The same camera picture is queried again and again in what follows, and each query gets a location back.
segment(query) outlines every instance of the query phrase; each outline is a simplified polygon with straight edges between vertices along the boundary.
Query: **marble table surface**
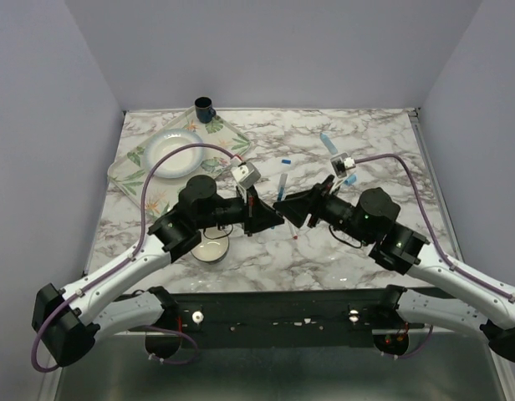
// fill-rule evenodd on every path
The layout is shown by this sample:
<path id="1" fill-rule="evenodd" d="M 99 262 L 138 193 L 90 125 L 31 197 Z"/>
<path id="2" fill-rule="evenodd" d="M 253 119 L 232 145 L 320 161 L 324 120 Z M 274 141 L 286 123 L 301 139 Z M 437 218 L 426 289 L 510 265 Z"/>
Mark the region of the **marble table surface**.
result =
<path id="1" fill-rule="evenodd" d="M 128 113 L 116 157 L 127 153 L 180 113 Z M 308 189 L 333 173 L 330 155 L 319 139 L 321 132 L 328 133 L 340 152 L 346 151 L 355 158 L 388 152 L 402 155 L 413 171 L 444 250 L 452 252 L 406 110 L 260 109 L 219 110 L 219 114 L 253 141 L 253 147 L 244 157 L 260 170 L 262 179 L 256 185 L 257 191 L 269 205 L 277 196 L 282 173 L 288 173 L 288 194 Z M 290 159 L 292 164 L 282 164 L 281 159 Z M 378 160 L 359 165 L 356 175 L 356 184 L 344 186 L 339 193 L 343 199 L 355 204 L 363 190 L 381 186 L 401 206 L 398 222 L 428 236 L 410 182 L 398 163 Z M 234 196 L 229 172 L 221 175 L 217 184 L 220 195 Z M 89 271 L 121 254 L 138 239 L 139 233 L 137 206 L 110 184 Z M 169 292 L 242 292 L 427 285 L 376 266 L 366 256 L 369 250 L 370 246 L 355 250 L 337 242 L 324 223 L 312 230 L 307 227 L 298 230 L 297 240 L 292 239 L 287 225 L 252 238 L 244 236 L 241 227 L 236 226 L 230 236 L 230 251 L 220 263 L 201 264 L 189 254 L 131 289 L 162 285 Z"/>

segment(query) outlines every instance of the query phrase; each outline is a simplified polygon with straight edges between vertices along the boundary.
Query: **gray wall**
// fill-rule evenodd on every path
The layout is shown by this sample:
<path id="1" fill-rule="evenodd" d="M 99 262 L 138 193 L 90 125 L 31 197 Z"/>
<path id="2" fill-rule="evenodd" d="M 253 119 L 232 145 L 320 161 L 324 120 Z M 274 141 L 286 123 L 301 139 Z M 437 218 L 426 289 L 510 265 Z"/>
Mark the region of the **gray wall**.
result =
<path id="1" fill-rule="evenodd" d="M 124 109 L 419 106 L 480 0 L 66 0 Z"/>
<path id="2" fill-rule="evenodd" d="M 515 0 L 485 0 L 421 124 L 466 261 L 515 284 Z"/>
<path id="3" fill-rule="evenodd" d="M 0 401 L 38 397 L 36 291 L 79 277 L 122 113 L 62 0 L 0 0 Z"/>

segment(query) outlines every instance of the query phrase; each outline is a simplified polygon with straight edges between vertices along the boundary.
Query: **blue mug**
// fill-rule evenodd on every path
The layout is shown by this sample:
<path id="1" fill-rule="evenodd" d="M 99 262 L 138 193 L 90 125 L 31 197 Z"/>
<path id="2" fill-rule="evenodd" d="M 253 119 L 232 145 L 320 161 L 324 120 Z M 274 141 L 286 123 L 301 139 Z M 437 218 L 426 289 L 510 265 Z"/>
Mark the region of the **blue mug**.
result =
<path id="1" fill-rule="evenodd" d="M 194 101 L 194 107 L 196 109 L 196 117 L 198 117 L 203 124 L 211 122 L 213 117 L 217 115 L 217 112 L 213 108 L 212 101 L 209 98 L 196 99 Z"/>

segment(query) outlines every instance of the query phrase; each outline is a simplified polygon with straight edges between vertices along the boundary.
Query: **floral placemat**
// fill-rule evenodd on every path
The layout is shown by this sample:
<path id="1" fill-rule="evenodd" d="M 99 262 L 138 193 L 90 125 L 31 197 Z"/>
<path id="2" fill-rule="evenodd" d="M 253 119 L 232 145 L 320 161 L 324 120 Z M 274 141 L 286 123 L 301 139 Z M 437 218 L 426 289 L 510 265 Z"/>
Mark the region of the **floral placemat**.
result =
<path id="1" fill-rule="evenodd" d="M 242 155 L 250 149 L 252 142 L 237 128 L 217 115 L 211 122 L 202 124 L 196 117 L 194 107 L 165 125 L 158 132 L 183 128 L 195 132 L 206 144 L 219 145 L 232 153 Z M 151 140 L 148 138 L 136 146 L 127 155 L 117 159 L 109 168 L 108 176 L 136 205 L 140 205 L 140 193 L 148 170 L 144 163 L 144 150 Z M 200 167 L 189 175 L 175 179 L 153 177 L 146 194 L 146 212 L 153 218 L 165 214 L 177 203 L 177 195 L 194 175 L 209 175 L 217 178 L 228 166 L 230 160 L 224 154 L 213 149 L 204 149 L 204 158 Z"/>

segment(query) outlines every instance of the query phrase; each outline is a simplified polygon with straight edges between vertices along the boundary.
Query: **blue pen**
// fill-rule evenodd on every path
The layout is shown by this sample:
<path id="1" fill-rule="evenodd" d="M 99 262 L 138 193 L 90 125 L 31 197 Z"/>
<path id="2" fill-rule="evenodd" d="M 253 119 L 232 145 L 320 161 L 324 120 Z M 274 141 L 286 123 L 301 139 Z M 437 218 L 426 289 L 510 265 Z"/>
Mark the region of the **blue pen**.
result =
<path id="1" fill-rule="evenodd" d="M 283 198 L 283 192 L 285 191 L 285 183 L 288 182 L 288 173 L 282 173 L 280 175 L 280 182 L 278 182 L 278 197 L 277 201 L 281 201 Z"/>

